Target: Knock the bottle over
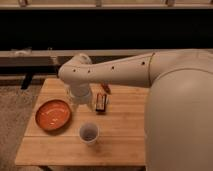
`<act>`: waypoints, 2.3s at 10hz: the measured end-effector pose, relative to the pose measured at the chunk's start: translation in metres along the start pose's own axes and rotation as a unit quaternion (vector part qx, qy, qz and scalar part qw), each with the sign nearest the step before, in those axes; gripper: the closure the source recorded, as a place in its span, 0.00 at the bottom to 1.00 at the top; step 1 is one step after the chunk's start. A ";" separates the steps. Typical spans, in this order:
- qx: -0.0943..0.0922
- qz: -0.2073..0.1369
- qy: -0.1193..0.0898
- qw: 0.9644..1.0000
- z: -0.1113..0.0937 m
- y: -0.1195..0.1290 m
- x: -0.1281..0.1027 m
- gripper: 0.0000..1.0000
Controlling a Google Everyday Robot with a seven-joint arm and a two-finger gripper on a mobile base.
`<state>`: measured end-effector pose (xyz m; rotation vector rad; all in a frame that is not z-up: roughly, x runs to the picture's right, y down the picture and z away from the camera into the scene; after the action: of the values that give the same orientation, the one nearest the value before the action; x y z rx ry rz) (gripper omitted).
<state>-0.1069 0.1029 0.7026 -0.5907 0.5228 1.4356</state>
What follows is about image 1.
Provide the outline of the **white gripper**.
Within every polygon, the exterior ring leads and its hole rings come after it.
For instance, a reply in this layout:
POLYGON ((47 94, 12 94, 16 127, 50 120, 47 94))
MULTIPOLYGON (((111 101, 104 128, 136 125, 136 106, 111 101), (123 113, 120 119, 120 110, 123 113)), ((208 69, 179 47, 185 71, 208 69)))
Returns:
POLYGON ((87 104, 92 99, 92 91, 89 84, 70 85, 69 96, 74 103, 87 104))

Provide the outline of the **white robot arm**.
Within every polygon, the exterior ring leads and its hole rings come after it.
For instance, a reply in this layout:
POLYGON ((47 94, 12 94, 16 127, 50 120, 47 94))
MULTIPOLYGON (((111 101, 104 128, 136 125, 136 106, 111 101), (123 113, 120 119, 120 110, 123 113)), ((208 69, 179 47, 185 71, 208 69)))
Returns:
POLYGON ((92 83, 147 88, 147 171, 213 171, 213 52, 158 51, 98 64, 78 54, 59 78, 75 101, 91 95, 92 83))

